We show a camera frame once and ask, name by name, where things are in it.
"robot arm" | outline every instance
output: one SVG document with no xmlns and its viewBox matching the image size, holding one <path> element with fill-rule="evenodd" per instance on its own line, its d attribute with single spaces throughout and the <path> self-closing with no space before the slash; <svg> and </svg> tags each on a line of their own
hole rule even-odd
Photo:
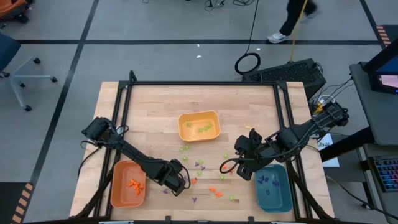
<svg viewBox="0 0 398 224">
<path fill-rule="evenodd" d="M 300 125 L 282 128 L 266 138 L 265 143 L 261 143 L 262 137 L 253 128 L 249 137 L 240 136 L 236 140 L 234 148 L 239 158 L 232 159 L 239 164 L 236 173 L 243 179 L 250 180 L 253 172 L 270 164 L 274 159 L 277 162 L 289 160 L 300 153 L 313 133 L 325 127 L 345 126 L 349 118 L 347 112 L 338 103 L 328 103 L 316 117 Z M 226 162 L 220 166 L 222 173 L 225 171 L 221 167 Z"/>
<path fill-rule="evenodd" d="M 116 149 L 141 166 L 148 178 L 159 185 L 166 185 L 175 196 L 185 188 L 185 180 L 180 174 L 184 166 L 176 159 L 165 161 L 154 159 L 123 140 L 115 125 L 107 118 L 95 118 L 82 133 L 97 146 Z"/>
</svg>

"keyboard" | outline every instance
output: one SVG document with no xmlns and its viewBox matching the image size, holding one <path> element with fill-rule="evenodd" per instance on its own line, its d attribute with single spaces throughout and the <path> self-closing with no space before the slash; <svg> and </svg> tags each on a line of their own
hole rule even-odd
<svg viewBox="0 0 398 224">
<path fill-rule="evenodd" d="M 398 157 L 371 157 L 370 161 L 383 192 L 398 191 Z"/>
</svg>

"white sneaker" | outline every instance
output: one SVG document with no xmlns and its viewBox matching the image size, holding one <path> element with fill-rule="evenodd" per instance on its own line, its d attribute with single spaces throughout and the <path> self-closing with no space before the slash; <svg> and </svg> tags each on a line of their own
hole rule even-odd
<svg viewBox="0 0 398 224">
<path fill-rule="evenodd" d="M 289 38 L 289 36 L 283 35 L 280 32 L 272 34 L 272 35 L 269 35 L 267 37 L 268 41 L 273 43 L 273 44 L 281 43 L 281 42 L 287 40 L 288 38 Z"/>
</svg>

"orange bin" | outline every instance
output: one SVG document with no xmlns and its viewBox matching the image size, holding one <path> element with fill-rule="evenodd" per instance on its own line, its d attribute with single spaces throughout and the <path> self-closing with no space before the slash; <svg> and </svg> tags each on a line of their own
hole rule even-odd
<svg viewBox="0 0 398 224">
<path fill-rule="evenodd" d="M 128 187 L 133 179 L 144 184 L 144 189 L 139 195 L 134 187 Z M 146 175 L 141 167 L 133 161 L 119 161 L 114 166 L 111 204 L 115 208 L 134 208 L 140 206 L 145 199 Z"/>
<path fill-rule="evenodd" d="M 220 135 L 220 122 L 214 111 L 187 113 L 180 115 L 178 130 L 186 142 L 212 140 Z"/>
</svg>

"teal bowl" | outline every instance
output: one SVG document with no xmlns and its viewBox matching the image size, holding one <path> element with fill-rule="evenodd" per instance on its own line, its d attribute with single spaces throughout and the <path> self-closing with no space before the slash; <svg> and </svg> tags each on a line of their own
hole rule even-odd
<svg viewBox="0 0 398 224">
<path fill-rule="evenodd" d="M 257 202 L 268 213 L 289 212 L 292 207 L 289 180 L 284 166 L 271 164 L 254 174 Z"/>
</svg>

